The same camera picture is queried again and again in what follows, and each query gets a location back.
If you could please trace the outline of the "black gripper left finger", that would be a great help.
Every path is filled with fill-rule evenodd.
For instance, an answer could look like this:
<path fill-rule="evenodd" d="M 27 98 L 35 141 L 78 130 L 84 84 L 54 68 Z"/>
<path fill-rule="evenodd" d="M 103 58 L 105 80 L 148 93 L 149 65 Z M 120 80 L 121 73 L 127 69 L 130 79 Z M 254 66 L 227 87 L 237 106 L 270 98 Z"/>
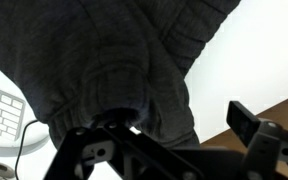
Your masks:
<path fill-rule="evenodd" d="M 97 122 L 94 128 L 103 135 L 93 146 L 97 159 L 113 160 L 134 158 L 138 160 L 166 160 L 171 152 L 145 135 L 136 135 L 119 121 L 105 119 Z"/>

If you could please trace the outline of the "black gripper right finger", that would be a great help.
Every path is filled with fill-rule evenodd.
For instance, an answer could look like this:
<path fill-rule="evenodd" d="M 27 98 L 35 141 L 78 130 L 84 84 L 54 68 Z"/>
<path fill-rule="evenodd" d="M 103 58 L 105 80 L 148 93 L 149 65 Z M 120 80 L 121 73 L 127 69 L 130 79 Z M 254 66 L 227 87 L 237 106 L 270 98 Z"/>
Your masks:
<path fill-rule="evenodd" d="M 272 121 L 262 121 L 239 101 L 230 101 L 227 124 L 247 148 L 248 156 L 278 157 L 282 127 Z"/>

